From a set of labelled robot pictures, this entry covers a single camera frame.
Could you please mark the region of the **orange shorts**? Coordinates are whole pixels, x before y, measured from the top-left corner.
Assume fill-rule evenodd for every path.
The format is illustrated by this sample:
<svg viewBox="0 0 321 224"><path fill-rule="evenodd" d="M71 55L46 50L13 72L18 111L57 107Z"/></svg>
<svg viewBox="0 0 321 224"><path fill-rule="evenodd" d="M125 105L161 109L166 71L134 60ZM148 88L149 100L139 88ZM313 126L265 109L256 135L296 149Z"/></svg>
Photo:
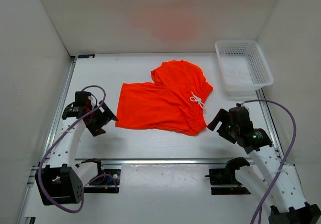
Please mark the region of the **orange shorts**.
<svg viewBox="0 0 321 224"><path fill-rule="evenodd" d="M205 101L213 91L202 69L172 60L151 71L151 78L152 82L122 85L116 127L198 135L207 126Z"/></svg>

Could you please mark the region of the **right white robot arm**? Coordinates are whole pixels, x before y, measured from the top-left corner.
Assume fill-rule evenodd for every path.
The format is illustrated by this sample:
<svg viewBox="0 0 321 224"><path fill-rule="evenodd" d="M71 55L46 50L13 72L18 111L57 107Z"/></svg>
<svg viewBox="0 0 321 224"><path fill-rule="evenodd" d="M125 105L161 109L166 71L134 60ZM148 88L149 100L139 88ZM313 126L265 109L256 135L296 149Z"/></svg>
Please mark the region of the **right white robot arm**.
<svg viewBox="0 0 321 224"><path fill-rule="evenodd" d="M267 132L253 126L243 104L220 109L207 127L242 147L261 173L257 175L245 158L238 157L226 163L222 176L230 183L240 183L258 199L251 222L260 220L261 211L265 210L269 223L317 223L320 208L308 203L296 189L283 168L285 160L277 157Z"/></svg>

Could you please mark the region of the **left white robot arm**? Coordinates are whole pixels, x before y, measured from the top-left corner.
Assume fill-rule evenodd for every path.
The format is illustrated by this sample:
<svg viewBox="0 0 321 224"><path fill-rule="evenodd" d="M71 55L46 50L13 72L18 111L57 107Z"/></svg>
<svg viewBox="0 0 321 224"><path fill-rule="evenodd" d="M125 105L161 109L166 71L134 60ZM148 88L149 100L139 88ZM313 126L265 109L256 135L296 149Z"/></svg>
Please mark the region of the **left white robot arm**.
<svg viewBox="0 0 321 224"><path fill-rule="evenodd" d="M104 170L100 159L76 161L78 146L85 130L93 137L106 133L103 129L116 115L104 101L90 92L75 93L75 99L62 113L62 132L49 148L36 171L36 183L42 203L65 208L83 202L87 186L112 186L118 192L118 170Z"/></svg>

